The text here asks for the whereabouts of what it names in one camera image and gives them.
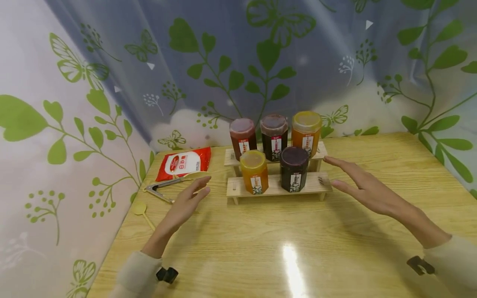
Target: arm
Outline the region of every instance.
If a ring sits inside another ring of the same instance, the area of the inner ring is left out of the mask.
[[[193,214],[200,201],[208,195],[205,187],[210,176],[196,179],[177,196],[164,219],[141,251],[133,252],[117,276],[112,298],[149,298],[157,284],[156,273],[162,266],[162,254],[171,236]]]
[[[424,248],[425,260],[436,269],[436,276],[456,297],[477,297],[477,247],[452,236],[432,222],[425,213],[401,198],[376,177],[356,164],[325,157],[340,167],[358,188],[343,181],[332,185],[378,214],[399,221]]]

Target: yellow jar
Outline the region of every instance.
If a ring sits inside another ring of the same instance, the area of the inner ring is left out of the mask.
[[[308,152],[308,157],[313,157],[318,149],[321,126],[321,116],[313,111],[298,112],[291,121],[292,146],[301,147]]]
[[[258,150],[246,151],[240,157],[245,189],[253,194],[260,195],[268,189],[268,169],[265,154]]]

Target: wooden table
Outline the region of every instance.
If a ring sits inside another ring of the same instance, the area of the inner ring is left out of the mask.
[[[360,164],[443,229],[477,243],[477,201],[414,136],[324,141],[330,155]],[[235,206],[225,198],[234,174],[223,166],[224,150],[212,149],[212,191],[164,253],[164,266],[179,276],[172,285],[161,282],[156,297],[447,297],[434,276],[420,277],[405,264],[422,249],[401,225],[339,191],[324,202],[313,195],[268,196]],[[146,183],[165,154],[157,155]],[[321,168],[350,181],[340,169]],[[161,192],[172,196],[188,183]],[[136,200],[147,203],[155,224],[169,208],[144,192]],[[106,297],[122,264],[150,235],[144,218],[129,211],[88,297]]]

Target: jar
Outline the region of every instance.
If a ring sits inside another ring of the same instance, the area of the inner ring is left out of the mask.
[[[287,147],[281,152],[280,184],[288,192],[296,193],[306,183],[308,152],[301,147]]]
[[[288,144],[288,123],[281,115],[268,115],[260,120],[263,152],[270,161],[280,160],[280,154]]]
[[[263,152],[258,150],[244,152],[240,157],[240,168],[245,189],[249,193],[260,195],[268,189],[268,169]]]
[[[257,136],[252,120],[248,118],[235,119],[230,124],[229,130],[237,160],[240,160],[240,156],[244,152],[257,149]]]
[[[313,111],[298,112],[291,122],[292,146],[301,147],[313,157],[318,149],[322,126],[321,116]]]

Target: beige sleeve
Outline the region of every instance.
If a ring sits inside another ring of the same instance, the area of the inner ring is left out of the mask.
[[[119,271],[111,298],[150,298],[157,285],[162,259],[135,251]]]
[[[456,297],[477,297],[477,247],[452,236],[441,246],[424,250],[424,260],[436,269],[436,276]]]

